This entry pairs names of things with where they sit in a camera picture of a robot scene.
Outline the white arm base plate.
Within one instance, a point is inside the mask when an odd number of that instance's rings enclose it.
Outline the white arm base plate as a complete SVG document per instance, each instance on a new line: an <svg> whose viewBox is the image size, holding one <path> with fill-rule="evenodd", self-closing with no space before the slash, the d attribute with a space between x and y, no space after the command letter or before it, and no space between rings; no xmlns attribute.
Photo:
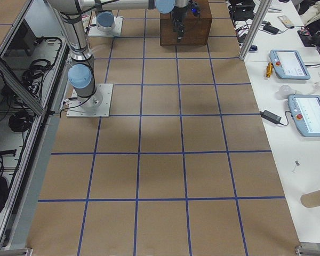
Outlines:
<svg viewBox="0 0 320 256"><path fill-rule="evenodd" d="M73 89L71 96L76 99L70 101L66 116L68 118L109 117L113 86L113 84L96 84L96 92L88 101L78 97Z"/></svg>
<svg viewBox="0 0 320 256"><path fill-rule="evenodd" d="M88 37L121 37L122 25L123 17L114 17L114 23L110 27L97 25L97 18L93 17Z"/></svg>

